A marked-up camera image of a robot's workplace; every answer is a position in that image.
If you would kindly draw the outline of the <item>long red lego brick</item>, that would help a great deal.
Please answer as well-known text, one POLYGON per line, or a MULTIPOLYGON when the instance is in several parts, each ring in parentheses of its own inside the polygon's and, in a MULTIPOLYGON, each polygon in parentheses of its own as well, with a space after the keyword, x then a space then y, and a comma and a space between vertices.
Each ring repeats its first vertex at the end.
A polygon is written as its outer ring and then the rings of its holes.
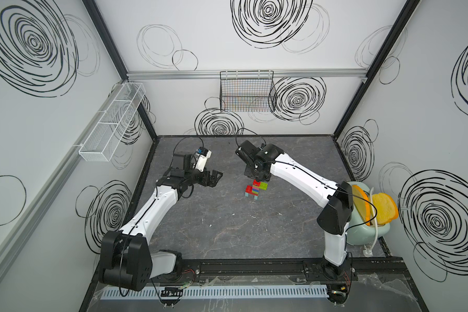
POLYGON ((245 189, 245 193, 248 195, 254 195, 253 193, 253 187, 251 185, 248 185, 245 189))

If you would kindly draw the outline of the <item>long green lego brick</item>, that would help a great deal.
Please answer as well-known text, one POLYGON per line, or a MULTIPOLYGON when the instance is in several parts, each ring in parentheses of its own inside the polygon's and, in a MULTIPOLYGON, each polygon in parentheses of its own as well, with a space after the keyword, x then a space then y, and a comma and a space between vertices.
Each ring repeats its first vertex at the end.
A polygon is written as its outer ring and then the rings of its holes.
POLYGON ((264 190, 264 191, 266 191, 267 188, 268 188, 268 184, 265 183, 265 182, 260 182, 260 183, 257 184, 257 186, 258 186, 259 189, 264 190))

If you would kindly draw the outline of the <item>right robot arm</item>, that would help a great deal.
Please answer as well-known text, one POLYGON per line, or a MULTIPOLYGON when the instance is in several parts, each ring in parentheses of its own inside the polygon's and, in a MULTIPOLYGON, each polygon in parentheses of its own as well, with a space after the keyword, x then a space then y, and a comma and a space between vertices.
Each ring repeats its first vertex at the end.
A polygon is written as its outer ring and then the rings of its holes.
POLYGON ((341 278, 348 270, 347 231, 354 209, 352 186, 345 181, 338 184, 323 178, 274 144, 258 148, 246 140, 235 153, 245 162, 247 177, 260 183, 269 181, 272 176, 284 179, 322 208, 317 217, 325 239, 322 271, 329 280, 341 278))

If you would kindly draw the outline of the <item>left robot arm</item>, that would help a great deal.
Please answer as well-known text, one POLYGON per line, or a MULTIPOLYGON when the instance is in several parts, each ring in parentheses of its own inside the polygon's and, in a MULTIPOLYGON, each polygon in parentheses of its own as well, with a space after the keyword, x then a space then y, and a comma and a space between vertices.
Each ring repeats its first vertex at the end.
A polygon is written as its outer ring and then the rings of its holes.
POLYGON ((181 254, 170 250, 151 253, 150 240, 168 211, 195 185, 215 187, 223 174, 209 171, 212 152, 200 147, 193 154, 174 154, 169 169, 157 180, 144 206, 124 226, 102 238, 99 282, 141 291, 153 278, 179 274, 181 254))

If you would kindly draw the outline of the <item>orange toast slice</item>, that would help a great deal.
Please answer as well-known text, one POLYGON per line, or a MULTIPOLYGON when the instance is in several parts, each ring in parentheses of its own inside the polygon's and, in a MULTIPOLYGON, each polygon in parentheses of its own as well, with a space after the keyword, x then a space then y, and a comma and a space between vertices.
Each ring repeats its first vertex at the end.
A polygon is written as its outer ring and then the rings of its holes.
POLYGON ((362 222, 370 220, 371 206, 369 204, 369 197, 366 192, 359 186, 352 186, 352 199, 354 201, 355 210, 359 213, 362 222))

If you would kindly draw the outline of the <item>mint green toaster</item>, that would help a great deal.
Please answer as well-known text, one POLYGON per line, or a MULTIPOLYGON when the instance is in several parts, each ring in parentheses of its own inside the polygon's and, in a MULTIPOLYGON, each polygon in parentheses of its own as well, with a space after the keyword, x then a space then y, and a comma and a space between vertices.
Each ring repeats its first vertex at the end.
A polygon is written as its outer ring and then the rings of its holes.
MULTIPOLYGON (((357 185, 361 187, 367 194, 368 197, 370 197, 370 188, 366 186, 365 183, 362 182, 357 182, 357 181, 350 181, 349 184, 351 186, 357 185)), ((359 215, 359 213, 355 210, 352 212, 351 216, 351 221, 350 221, 350 226, 355 226, 358 224, 362 223, 362 219, 359 215)), ((385 225, 378 225, 378 229, 375 228, 375 225, 366 225, 363 224, 361 226, 355 227, 354 229, 348 230, 347 232, 347 243, 354 245, 354 246, 359 246, 359 245, 368 245, 370 244, 370 249, 372 248, 372 244, 374 242, 374 238, 376 237, 377 239, 380 237, 383 237, 385 234, 389 232, 391 228, 390 223, 385 224, 385 225)))

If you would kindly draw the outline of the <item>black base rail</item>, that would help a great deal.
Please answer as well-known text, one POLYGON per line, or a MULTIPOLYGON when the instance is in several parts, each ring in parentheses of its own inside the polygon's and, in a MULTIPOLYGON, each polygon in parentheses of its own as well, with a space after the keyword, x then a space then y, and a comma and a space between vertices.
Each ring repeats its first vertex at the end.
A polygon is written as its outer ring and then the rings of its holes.
POLYGON ((363 274, 401 274, 407 266, 400 257, 352 258, 336 269, 322 258, 282 259, 186 259, 179 260, 171 273, 152 273, 154 266, 100 264, 103 284, 140 290, 151 282, 206 282, 217 276, 296 276, 307 282, 345 283, 363 274))

